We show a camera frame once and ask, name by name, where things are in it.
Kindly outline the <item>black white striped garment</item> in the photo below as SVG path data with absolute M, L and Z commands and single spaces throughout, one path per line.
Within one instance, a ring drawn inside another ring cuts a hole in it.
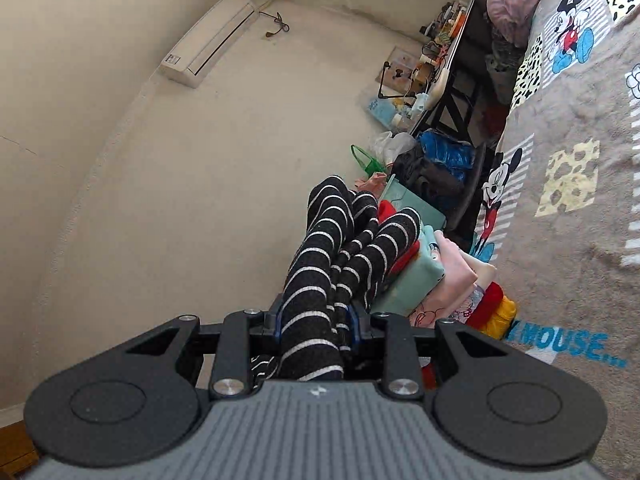
M 306 234 L 288 268 L 275 354 L 253 356 L 256 387 L 268 379 L 340 380 L 354 362 L 352 308 L 367 310 L 390 269 L 419 239 L 420 214 L 404 207 L 386 220 L 370 192 L 329 176 L 310 192 Z

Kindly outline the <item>colourful folded clothes pile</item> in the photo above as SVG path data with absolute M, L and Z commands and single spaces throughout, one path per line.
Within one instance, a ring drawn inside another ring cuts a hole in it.
M 502 297 L 488 297 L 501 292 L 492 281 L 495 274 L 494 266 L 421 222 L 418 240 L 390 268 L 371 311 L 404 316 L 419 328 L 432 328 L 441 318 L 451 318 L 500 338 L 516 307 Z

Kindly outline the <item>cluttered dark side table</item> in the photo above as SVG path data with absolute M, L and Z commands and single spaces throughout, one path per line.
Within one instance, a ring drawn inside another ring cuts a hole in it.
M 473 37 L 483 27 L 476 0 L 446 3 L 420 29 L 418 54 L 394 48 L 376 77 L 375 95 L 364 108 L 393 133 L 414 136 L 427 128 L 469 141 L 470 125 L 488 75 L 472 63 L 484 54 Z

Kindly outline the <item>white wall air conditioner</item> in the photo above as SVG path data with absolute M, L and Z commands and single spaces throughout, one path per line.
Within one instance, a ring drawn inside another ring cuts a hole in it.
M 252 0 L 219 0 L 164 56 L 160 71 L 173 81 L 198 88 L 255 18 Z

